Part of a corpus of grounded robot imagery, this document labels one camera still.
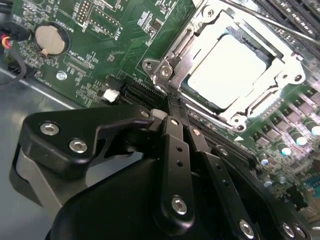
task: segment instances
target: cpu socket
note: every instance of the cpu socket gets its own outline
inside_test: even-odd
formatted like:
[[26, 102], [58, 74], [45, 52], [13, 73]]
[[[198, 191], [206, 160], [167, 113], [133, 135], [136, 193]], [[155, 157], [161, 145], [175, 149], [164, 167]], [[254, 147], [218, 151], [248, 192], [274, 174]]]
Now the cpu socket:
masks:
[[186, 106], [236, 132], [306, 75], [301, 57], [252, 15], [216, 0], [196, 10], [163, 57], [142, 67], [159, 91], [178, 91]]

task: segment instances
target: wire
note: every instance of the wire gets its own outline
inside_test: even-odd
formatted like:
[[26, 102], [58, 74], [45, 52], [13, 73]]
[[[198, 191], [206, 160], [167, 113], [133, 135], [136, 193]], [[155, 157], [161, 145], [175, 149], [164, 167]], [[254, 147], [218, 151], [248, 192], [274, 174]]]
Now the wire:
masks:
[[2, 46], [5, 47], [6, 49], [11, 49], [10, 43], [8, 42], [10, 37], [9, 36], [2, 36]]
[[313, 43], [314, 45], [317, 45], [318, 47], [320, 47], [320, 41], [318, 41], [318, 40], [316, 40], [316, 39], [314, 39], [312, 37], [309, 37], [309, 36], [299, 32], [299, 31], [293, 30], [290, 27], [282, 25], [282, 24], [280, 24], [280, 23], [278, 23], [278, 22], [276, 22], [276, 21], [274, 21], [272, 19], [269, 19], [269, 18], [261, 15], [260, 13], [258, 13], [256, 11], [253, 11], [253, 10], [251, 10], [251, 9], [245, 7], [245, 6], [242, 6], [242, 5], [238, 4], [238, 3], [235, 3], [234, 1], [231, 1], [231, 0], [219, 0], [219, 1], [221, 1], [221, 2], [223, 2], [225, 4], [229, 4], [229, 5], [235, 7], [237, 9], [239, 9], [239, 10], [242, 10], [247, 14], [253, 15], [257, 19], [260, 19], [260, 20], [262, 20], [262, 21], [264, 21], [264, 22], [266, 22], [268, 24], [276, 26], [277, 28], [280, 28], [280, 29], [286, 31], [286, 32], [296, 36], [299, 39], [306, 40], [306, 41], [308, 41], [310, 43]]
[[17, 61], [20, 66], [20, 73], [13, 80], [8, 81], [6, 83], [0, 84], [0, 89], [3, 87], [7, 87], [9, 85], [17, 83], [20, 79], [23, 79], [27, 73], [27, 66], [25, 65], [25, 61], [22, 59], [21, 55], [14, 48], [9, 49], [9, 53], [11, 56]]

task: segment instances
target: silver screw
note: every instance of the silver screw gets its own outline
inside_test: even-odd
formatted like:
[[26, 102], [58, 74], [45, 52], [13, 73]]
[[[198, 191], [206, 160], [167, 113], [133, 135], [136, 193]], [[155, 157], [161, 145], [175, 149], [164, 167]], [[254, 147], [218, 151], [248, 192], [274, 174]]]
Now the silver screw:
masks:
[[170, 66], [163, 66], [161, 68], [161, 75], [164, 77], [170, 77], [172, 74], [172, 68]]
[[84, 141], [74, 139], [69, 143], [69, 148], [77, 154], [83, 154], [85, 151], [87, 151], [88, 146]]
[[200, 132], [199, 132], [198, 129], [194, 128], [194, 129], [192, 130], [192, 132], [193, 132], [195, 135], [200, 136]]
[[219, 150], [223, 155], [228, 156], [227, 150], [225, 150], [224, 148], [220, 148]]
[[294, 228], [298, 232], [298, 234], [301, 235], [301, 237], [303, 237], [304, 239], [307, 238], [307, 235], [305, 234], [305, 232], [298, 225], [294, 225]]
[[60, 131], [60, 129], [57, 125], [50, 123], [50, 122], [46, 122], [46, 123], [41, 124], [40, 130], [43, 134], [49, 135], [49, 136], [56, 135]]
[[255, 236], [254, 230], [245, 220], [241, 219], [239, 222], [241, 231], [246, 235], [248, 239], [253, 239]]
[[145, 111], [141, 111], [141, 115], [148, 118], [149, 117], [149, 114]]
[[68, 75], [64, 71], [59, 70], [56, 72], [55, 77], [56, 79], [63, 81], [67, 79]]
[[177, 214], [185, 215], [188, 211], [185, 201], [183, 201], [182, 198], [178, 196], [174, 196], [172, 198], [171, 205], [173, 210], [175, 210]]
[[286, 234], [288, 234], [289, 237], [294, 238], [295, 237], [295, 233], [294, 231], [291, 229], [291, 227], [289, 227], [288, 224], [286, 224], [285, 222], [282, 224], [282, 228], [285, 231]]
[[179, 125], [179, 122], [177, 121], [177, 120], [175, 120], [175, 119], [171, 119], [171, 122], [174, 124], [174, 125]]
[[152, 64], [151, 64], [151, 62], [146, 62], [145, 64], [144, 64], [144, 67], [146, 68], [146, 69], [152, 69]]
[[214, 13], [215, 13], [215, 12], [214, 12], [212, 9], [210, 9], [210, 10], [207, 12], [208, 17], [211, 17]]

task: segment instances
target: motherboard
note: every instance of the motherboard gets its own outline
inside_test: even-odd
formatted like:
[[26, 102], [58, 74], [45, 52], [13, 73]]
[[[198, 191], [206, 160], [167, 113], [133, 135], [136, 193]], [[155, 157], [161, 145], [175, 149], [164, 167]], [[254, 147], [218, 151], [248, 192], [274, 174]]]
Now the motherboard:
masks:
[[[237, 2], [320, 36], [317, 0]], [[43, 84], [87, 108], [174, 89], [208, 142], [255, 156], [265, 187], [320, 219], [319, 47], [218, 0], [15, 0], [12, 21]]]

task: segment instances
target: black mounting arm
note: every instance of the black mounting arm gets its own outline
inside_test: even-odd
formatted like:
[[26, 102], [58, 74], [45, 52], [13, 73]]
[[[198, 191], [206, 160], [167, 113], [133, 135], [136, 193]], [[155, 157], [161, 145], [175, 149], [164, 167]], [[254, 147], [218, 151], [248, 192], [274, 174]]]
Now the black mounting arm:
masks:
[[[167, 102], [168, 114], [120, 105], [25, 119], [10, 180], [54, 219], [48, 239], [312, 239], [241, 160], [208, 147], [179, 99]], [[86, 186], [99, 158], [133, 151], [143, 159]]]

